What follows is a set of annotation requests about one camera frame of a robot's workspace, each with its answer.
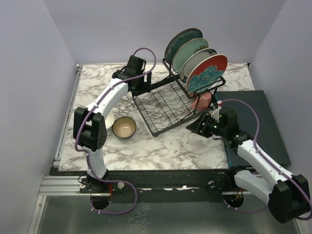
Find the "plain pink mug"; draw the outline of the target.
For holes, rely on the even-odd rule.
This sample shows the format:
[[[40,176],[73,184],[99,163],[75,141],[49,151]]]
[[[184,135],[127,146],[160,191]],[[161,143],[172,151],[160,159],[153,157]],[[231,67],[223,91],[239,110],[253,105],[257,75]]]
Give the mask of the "plain pink mug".
[[[202,94],[200,97],[197,97],[195,101],[191,104],[191,109],[197,111],[203,111],[210,107],[212,101],[212,95],[209,92]]]

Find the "black wire dish rack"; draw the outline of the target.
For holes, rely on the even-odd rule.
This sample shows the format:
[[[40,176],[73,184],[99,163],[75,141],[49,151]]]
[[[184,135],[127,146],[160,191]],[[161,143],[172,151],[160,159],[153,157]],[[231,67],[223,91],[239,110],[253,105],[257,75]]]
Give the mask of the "black wire dish rack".
[[[208,88],[201,93],[188,93],[186,84],[183,83],[178,74],[175,74],[165,59],[162,60],[166,68],[166,77],[156,79],[155,71],[148,76],[151,82],[149,91],[132,92],[132,99],[141,114],[148,130],[152,136],[158,135],[182,125],[208,111],[208,108],[200,111],[199,99],[209,93],[212,98],[212,106],[216,106],[215,94],[219,87],[225,85],[223,77],[212,82]]]

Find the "red plate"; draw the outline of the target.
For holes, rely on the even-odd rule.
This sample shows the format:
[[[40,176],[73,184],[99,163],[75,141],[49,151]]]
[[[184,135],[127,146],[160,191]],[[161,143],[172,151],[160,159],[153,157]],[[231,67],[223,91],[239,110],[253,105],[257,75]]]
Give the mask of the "red plate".
[[[197,65],[186,81],[189,94],[202,93],[208,90],[225,72],[228,58],[223,54],[210,56]]]

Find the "white plate lettered rim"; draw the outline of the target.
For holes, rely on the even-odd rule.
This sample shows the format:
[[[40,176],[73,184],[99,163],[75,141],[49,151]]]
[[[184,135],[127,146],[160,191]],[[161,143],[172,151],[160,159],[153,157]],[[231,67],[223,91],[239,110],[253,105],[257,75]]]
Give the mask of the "white plate lettered rim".
[[[200,64],[203,60],[209,58],[210,56],[216,55],[217,51],[213,48],[205,48],[194,53],[183,65],[180,72],[180,80],[183,83],[186,83],[188,76],[191,71]]]

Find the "light blue floral plate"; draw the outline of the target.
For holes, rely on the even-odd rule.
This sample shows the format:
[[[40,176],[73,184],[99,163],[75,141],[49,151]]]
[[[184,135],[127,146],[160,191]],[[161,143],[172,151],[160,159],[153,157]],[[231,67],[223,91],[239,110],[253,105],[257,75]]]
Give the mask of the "light blue floral plate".
[[[175,54],[172,61],[172,69],[180,73],[185,62],[196,52],[208,48],[209,43],[204,38],[196,38],[182,45]]]

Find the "blue ceramic plate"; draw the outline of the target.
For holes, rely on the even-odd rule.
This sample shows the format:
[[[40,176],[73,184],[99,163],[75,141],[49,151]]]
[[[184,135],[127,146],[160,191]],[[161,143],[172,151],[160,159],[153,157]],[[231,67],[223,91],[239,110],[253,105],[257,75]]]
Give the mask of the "blue ceramic plate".
[[[167,45],[164,53],[165,61],[172,64],[173,58],[179,48],[192,39],[203,38],[203,34],[198,28],[185,29],[178,33]]]

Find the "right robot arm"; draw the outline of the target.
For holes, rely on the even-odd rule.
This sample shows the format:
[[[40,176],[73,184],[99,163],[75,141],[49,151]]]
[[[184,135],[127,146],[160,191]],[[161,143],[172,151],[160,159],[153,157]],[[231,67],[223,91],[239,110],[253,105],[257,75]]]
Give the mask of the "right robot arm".
[[[255,176],[247,169],[236,167],[224,179],[228,190],[242,188],[252,193],[267,205],[271,215],[280,223],[311,219],[310,215],[303,216],[312,212],[306,178],[283,168],[258,146],[254,137],[242,131],[235,110],[219,106],[212,112],[204,112],[186,128],[205,138],[221,137],[228,148],[259,173],[260,176]]]

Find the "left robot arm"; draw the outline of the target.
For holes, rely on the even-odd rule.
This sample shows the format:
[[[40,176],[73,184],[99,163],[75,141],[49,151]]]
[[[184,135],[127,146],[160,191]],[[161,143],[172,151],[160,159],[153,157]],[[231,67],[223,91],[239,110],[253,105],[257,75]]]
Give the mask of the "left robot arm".
[[[148,83],[151,83],[151,71],[145,73],[145,66],[145,59],[131,55],[126,66],[113,73],[109,84],[100,96],[87,107],[78,107],[74,112],[75,150],[86,154],[87,175],[92,188],[98,193],[104,192],[108,183],[119,182],[108,180],[106,177],[108,170],[102,150],[107,140],[105,120],[122,97],[144,82],[145,76],[148,78]]]

